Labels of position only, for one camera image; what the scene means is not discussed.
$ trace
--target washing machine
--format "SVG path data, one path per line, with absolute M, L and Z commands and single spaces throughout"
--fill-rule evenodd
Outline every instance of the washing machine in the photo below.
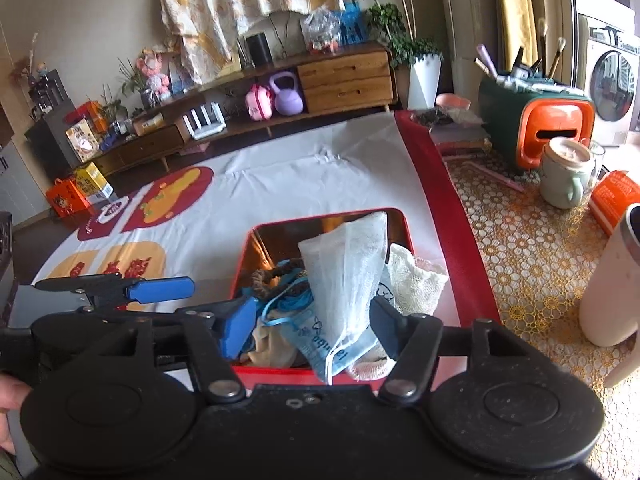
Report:
M 584 90 L 596 108 L 592 138 L 603 145 L 624 144 L 636 99 L 640 41 L 588 16 L 578 22 L 588 27 L 582 58 Z
M 593 139 L 624 144 L 636 100 L 640 39 L 633 35 L 635 13 L 614 0 L 576 0 L 578 10 L 577 85 L 593 100 Z

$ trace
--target human hand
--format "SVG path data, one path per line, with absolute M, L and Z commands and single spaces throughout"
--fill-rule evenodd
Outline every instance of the human hand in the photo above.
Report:
M 15 454 L 15 447 L 9 434 L 6 412 L 20 409 L 30 391 L 31 388 L 22 381 L 0 374 L 0 447 L 12 454 Z

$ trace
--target drawer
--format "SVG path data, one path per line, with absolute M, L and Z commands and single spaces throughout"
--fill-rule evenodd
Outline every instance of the drawer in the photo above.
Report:
M 370 77 L 305 90 L 309 113 L 381 106 L 393 101 L 390 76 Z
M 115 173 L 124 166 L 117 148 L 99 156 L 94 160 L 94 163 L 104 176 Z
M 300 82 L 305 90 L 342 81 L 388 76 L 389 74 L 389 60 L 386 52 L 336 57 L 298 67 Z
M 180 150 L 184 140 L 176 126 L 162 128 L 119 148 L 120 156 L 126 166 L 146 158 L 160 156 L 171 150 Z

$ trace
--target wooden tv cabinet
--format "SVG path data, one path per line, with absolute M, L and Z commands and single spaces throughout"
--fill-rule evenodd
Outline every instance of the wooden tv cabinet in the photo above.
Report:
M 139 164 L 161 159 L 180 150 L 221 139 L 265 129 L 271 137 L 271 127 L 301 119 L 335 114 L 361 108 L 385 107 L 396 102 L 396 80 L 389 65 L 390 53 L 378 43 L 348 46 L 336 54 L 300 54 L 279 59 L 266 66 L 235 72 L 216 79 L 187 94 L 175 96 L 136 118 L 140 123 L 162 114 L 164 126 L 94 158 L 102 174 L 128 170 Z M 280 70 L 297 72 L 305 108 L 301 114 L 282 116 L 275 110 L 267 121 L 252 121 L 248 114 L 226 120 L 226 129 L 210 137 L 195 140 L 177 125 L 191 109 L 211 102 L 216 89 L 242 80 L 263 80 Z

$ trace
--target white sheet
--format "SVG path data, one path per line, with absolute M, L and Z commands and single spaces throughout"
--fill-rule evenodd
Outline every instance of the white sheet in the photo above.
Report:
M 392 113 L 270 140 L 198 166 L 215 175 L 190 208 L 162 225 L 121 233 L 149 184 L 132 198 L 108 238 L 79 242 L 71 235 L 35 281 L 48 277 L 74 252 L 100 251 L 83 272 L 92 274 L 110 247 L 151 240 L 166 251 L 165 276 L 190 276 L 196 283 L 192 298 L 153 306 L 172 312 L 229 297 L 247 233 L 259 224 L 383 207 L 404 213 L 417 256 L 446 267 L 424 191 Z M 445 324 L 460 325 L 450 283 L 435 315 Z

